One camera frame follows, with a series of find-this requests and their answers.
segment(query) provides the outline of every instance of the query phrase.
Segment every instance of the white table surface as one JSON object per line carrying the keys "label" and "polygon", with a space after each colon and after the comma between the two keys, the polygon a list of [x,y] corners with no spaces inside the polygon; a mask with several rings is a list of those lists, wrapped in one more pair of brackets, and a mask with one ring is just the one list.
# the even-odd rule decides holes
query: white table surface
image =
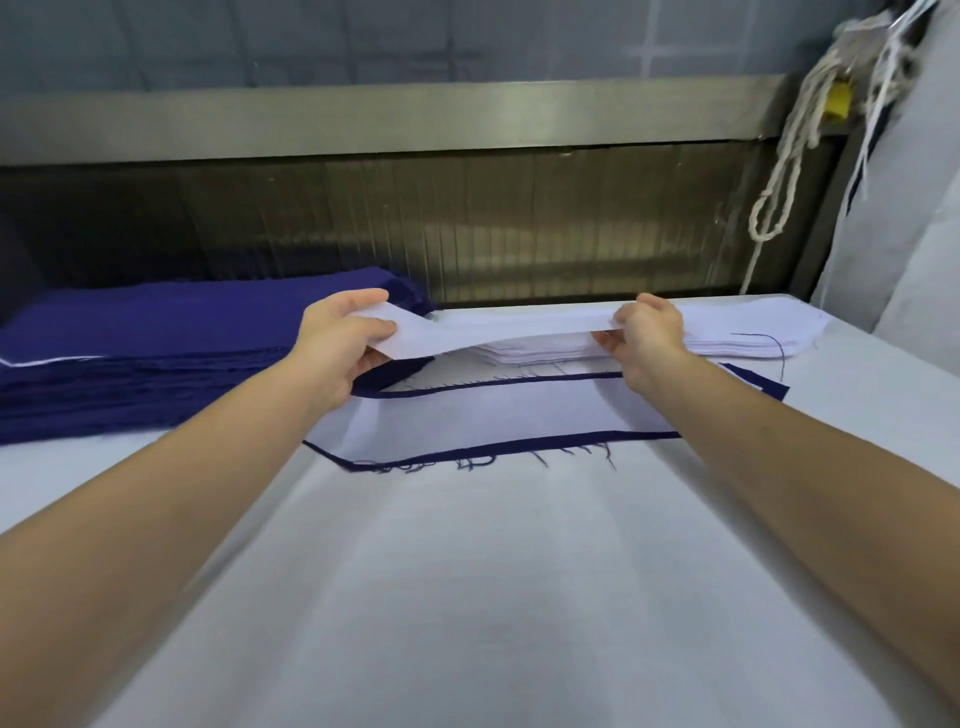
{"label": "white table surface", "polygon": [[[557,369],[460,352],[401,386]],[[833,322],[784,381],[960,483],[960,379]],[[1,448],[0,531],[155,437]],[[96,725],[960,724],[684,442],[611,451],[349,474],[301,448]]]}

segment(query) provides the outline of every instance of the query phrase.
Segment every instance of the yellow tag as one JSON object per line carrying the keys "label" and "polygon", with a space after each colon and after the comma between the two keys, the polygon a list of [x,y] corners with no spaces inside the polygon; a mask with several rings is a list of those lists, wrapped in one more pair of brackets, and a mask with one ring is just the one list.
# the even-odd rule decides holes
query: yellow tag
{"label": "yellow tag", "polygon": [[824,121],[846,121],[853,105],[853,87],[846,81],[834,81],[827,94]]}

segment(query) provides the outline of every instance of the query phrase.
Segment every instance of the cut fabric piece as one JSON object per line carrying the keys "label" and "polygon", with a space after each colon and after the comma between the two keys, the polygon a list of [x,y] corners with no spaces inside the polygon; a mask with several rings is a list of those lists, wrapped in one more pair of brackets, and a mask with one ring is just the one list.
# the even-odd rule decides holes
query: cut fabric piece
{"label": "cut fabric piece", "polygon": [[[412,281],[379,268],[48,293],[0,331],[14,364],[0,362],[0,444],[179,425],[286,355],[308,305],[370,287],[411,315],[433,309]],[[389,362],[354,389],[377,392],[427,361]]]}
{"label": "cut fabric piece", "polygon": [[[731,364],[782,400],[788,387]],[[354,396],[304,443],[352,472],[680,435],[619,372],[535,376]]]}
{"label": "cut fabric piece", "polygon": [[[473,348],[502,364],[536,364],[604,355],[590,331],[622,328],[613,314],[623,303],[508,306],[444,311],[437,321],[388,303],[358,312],[390,319],[397,332],[374,347],[393,359]],[[792,356],[823,333],[830,316],[786,296],[735,303],[679,303],[684,342],[704,356]]]}
{"label": "cut fabric piece", "polygon": [[392,304],[417,315],[434,309],[412,281],[373,267],[305,278],[49,291],[0,329],[0,357],[23,364],[289,349],[307,306],[356,288],[386,288]]}

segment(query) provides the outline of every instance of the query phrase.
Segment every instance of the stainless steel panel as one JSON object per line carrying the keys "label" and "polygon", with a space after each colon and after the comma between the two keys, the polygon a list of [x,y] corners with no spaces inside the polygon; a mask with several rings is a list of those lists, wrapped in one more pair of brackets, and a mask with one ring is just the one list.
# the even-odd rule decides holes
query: stainless steel panel
{"label": "stainless steel panel", "polygon": [[758,139],[782,76],[75,93],[0,98],[0,164]]}

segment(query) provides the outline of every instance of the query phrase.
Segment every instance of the white cord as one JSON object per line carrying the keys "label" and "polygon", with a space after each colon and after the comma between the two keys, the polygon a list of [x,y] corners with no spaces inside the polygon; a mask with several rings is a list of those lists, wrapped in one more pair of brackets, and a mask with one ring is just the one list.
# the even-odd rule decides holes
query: white cord
{"label": "white cord", "polygon": [[818,308],[823,309],[827,303],[827,292],[829,291],[830,281],[833,278],[836,259],[839,256],[840,242],[843,239],[843,230],[853,199],[854,185],[858,178],[861,180],[860,189],[863,191],[863,198],[867,199],[869,194],[867,161],[870,156],[870,143],[876,134],[876,125],[879,123],[880,115],[883,113],[886,105],[896,98],[895,92],[899,94],[910,82],[910,79],[904,80],[902,77],[902,59],[908,58],[912,63],[916,64],[916,57],[913,55],[912,49],[903,42],[903,35],[921,15],[936,4],[937,0],[917,0],[909,10],[901,15],[894,25],[891,26],[883,50],[880,52],[874,65],[873,72],[871,73],[870,92],[867,95],[866,102],[866,128],[864,130],[863,141],[860,144],[860,150],[857,154],[856,165],[853,168],[850,179],[847,180],[843,200],[840,203],[840,209],[837,211],[836,225],[833,226],[830,252],[827,257],[827,264],[824,266],[822,282],[820,284],[820,294],[816,303]]}
{"label": "white cord", "polygon": [[[770,172],[767,186],[763,188],[750,210],[748,230],[755,243],[754,254],[750,258],[747,273],[740,286],[741,296],[747,292],[747,287],[754,276],[754,269],[760,258],[763,244],[773,240],[786,227],[790,210],[797,196],[797,182],[803,169],[804,151],[814,149],[820,144],[820,119],[824,115],[830,88],[836,81],[841,67],[840,54],[836,48],[831,47],[827,54],[817,61],[800,86],[797,103],[787,116],[783,136],[777,146],[777,163]],[[783,193],[784,181],[786,181],[785,193]],[[774,225],[773,218],[778,207],[780,216]]]}
{"label": "white cord", "polygon": [[[847,31],[866,31],[888,26],[890,28],[886,43],[871,75],[865,102],[867,134],[857,155],[856,167],[844,195],[845,203],[842,205],[844,211],[852,193],[853,180],[859,177],[863,182],[864,194],[867,192],[867,155],[880,112],[886,105],[887,99],[892,100],[895,95],[902,93],[909,83],[903,71],[905,46],[901,40],[902,34],[935,2],[936,0],[918,0],[893,25],[891,25],[890,14],[882,12],[864,20],[849,20],[837,27],[835,36],[838,38]],[[804,151],[814,149],[820,144],[820,124],[824,109],[827,106],[830,89],[843,69],[843,64],[837,43],[834,42],[801,84],[797,102],[787,116],[783,136],[777,147],[777,162],[770,173],[770,179],[750,211],[748,231],[754,240],[754,251],[740,286],[740,295],[745,294],[750,286],[763,244],[780,235],[786,227],[796,199]],[[774,223],[775,215],[777,216],[776,224]]]}

